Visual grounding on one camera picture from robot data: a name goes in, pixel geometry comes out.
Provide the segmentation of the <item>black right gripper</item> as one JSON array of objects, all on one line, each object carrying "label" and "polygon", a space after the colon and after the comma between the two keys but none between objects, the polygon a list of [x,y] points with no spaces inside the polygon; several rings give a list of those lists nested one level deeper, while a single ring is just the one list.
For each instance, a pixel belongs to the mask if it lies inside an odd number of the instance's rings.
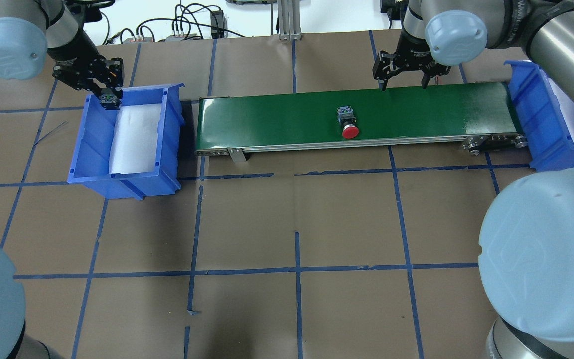
[{"label": "black right gripper", "polygon": [[428,43],[402,29],[393,54],[379,52],[374,59],[373,78],[381,91],[387,89],[389,79],[403,71],[421,71],[422,89],[437,84],[437,76],[448,75],[451,66],[438,63],[432,56]]}]

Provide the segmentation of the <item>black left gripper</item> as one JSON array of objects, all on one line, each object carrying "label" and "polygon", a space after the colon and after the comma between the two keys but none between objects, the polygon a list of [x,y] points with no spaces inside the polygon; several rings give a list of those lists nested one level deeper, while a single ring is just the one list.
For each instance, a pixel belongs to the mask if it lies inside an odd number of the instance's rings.
[{"label": "black left gripper", "polygon": [[103,108],[118,108],[116,89],[125,81],[123,59],[106,59],[87,35],[75,35],[66,45],[52,48],[52,59],[55,79],[93,93]]}]

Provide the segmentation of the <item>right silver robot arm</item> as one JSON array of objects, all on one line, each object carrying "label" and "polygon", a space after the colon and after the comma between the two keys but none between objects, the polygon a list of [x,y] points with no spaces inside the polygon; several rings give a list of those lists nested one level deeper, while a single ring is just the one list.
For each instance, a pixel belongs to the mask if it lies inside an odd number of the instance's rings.
[{"label": "right silver robot arm", "polygon": [[537,173],[509,184],[481,225],[481,282],[498,313],[488,359],[574,359],[574,0],[383,0],[402,23],[396,52],[381,51],[383,89],[403,71],[422,86],[482,50],[520,47],[509,84]]}]

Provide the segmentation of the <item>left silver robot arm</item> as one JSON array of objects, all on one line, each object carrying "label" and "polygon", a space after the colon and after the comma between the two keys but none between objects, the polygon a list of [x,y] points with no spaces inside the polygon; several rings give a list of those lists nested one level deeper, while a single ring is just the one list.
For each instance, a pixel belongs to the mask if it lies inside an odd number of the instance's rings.
[{"label": "left silver robot arm", "polygon": [[[46,57],[54,78],[92,93],[107,110],[123,97],[123,60],[105,59],[64,0],[0,0],[0,79],[40,74]],[[0,248],[0,359],[59,359],[26,330],[26,296],[13,261]]]}]

